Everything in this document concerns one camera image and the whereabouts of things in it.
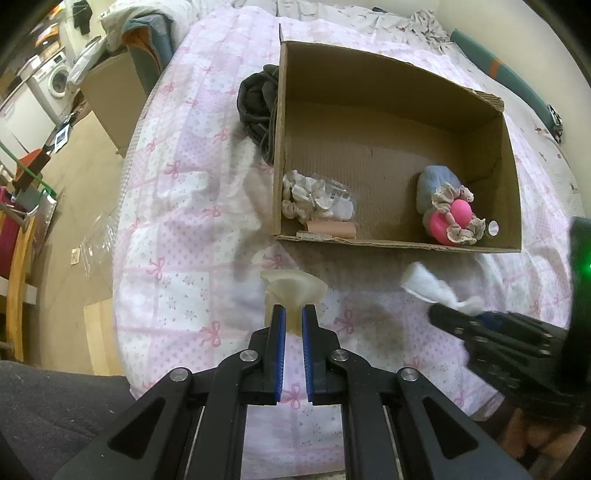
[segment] pink toy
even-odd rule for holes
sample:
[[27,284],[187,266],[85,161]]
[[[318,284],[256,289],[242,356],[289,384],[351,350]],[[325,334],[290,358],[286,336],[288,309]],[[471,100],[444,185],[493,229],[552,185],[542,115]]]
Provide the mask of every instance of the pink toy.
[[472,220],[472,208],[470,204],[462,199],[456,199],[450,206],[450,211],[461,228],[466,228]]
[[437,240],[440,244],[453,247],[454,243],[447,237],[448,226],[449,224],[441,212],[433,212],[431,218],[429,219],[429,230],[431,230],[431,235],[433,235],[435,240]]

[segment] washing machine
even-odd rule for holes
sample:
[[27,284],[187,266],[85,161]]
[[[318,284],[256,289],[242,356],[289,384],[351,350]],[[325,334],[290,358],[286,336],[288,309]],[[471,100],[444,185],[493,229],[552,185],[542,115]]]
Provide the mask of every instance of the washing machine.
[[66,55],[60,51],[27,80],[29,88],[56,125],[72,108],[75,92],[67,84],[69,74]]

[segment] dark gray fabric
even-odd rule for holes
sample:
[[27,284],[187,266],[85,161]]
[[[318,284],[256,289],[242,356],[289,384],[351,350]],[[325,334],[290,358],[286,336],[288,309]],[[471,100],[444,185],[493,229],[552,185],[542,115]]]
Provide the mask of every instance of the dark gray fabric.
[[278,82],[279,67],[265,65],[262,72],[242,81],[236,101],[246,133],[261,147],[263,159],[269,165],[273,165]]
[[35,480],[51,479],[133,402],[125,377],[0,361],[0,432]]

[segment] black cloth hanging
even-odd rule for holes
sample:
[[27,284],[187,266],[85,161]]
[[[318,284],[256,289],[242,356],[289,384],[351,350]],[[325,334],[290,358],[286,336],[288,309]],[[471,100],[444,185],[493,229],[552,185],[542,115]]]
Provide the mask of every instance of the black cloth hanging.
[[90,33],[90,18],[92,9],[86,0],[77,0],[72,6],[72,16],[74,17],[74,28],[78,28],[82,35]]

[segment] person's leg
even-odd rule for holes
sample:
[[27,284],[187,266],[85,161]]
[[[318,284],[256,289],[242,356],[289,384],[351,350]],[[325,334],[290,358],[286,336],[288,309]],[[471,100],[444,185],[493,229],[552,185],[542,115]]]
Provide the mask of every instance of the person's leg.
[[[0,361],[0,436],[34,480],[51,479],[133,402],[125,377]],[[7,475],[2,460],[9,456],[0,451],[0,476]]]
[[0,478],[3,480],[34,480],[12,451],[0,431]]

